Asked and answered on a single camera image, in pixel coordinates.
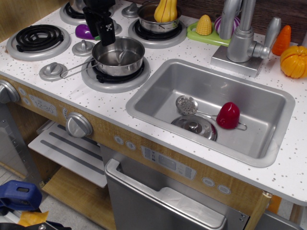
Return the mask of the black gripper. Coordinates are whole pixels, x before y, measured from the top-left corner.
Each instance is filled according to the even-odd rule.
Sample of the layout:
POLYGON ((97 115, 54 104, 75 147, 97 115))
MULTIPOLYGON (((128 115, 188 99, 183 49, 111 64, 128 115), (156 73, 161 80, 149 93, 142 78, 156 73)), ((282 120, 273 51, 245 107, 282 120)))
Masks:
POLYGON ((92 36, 99 36, 102 46, 115 42, 115 27, 109 9, 116 4, 114 0, 84 0, 83 14, 92 36))

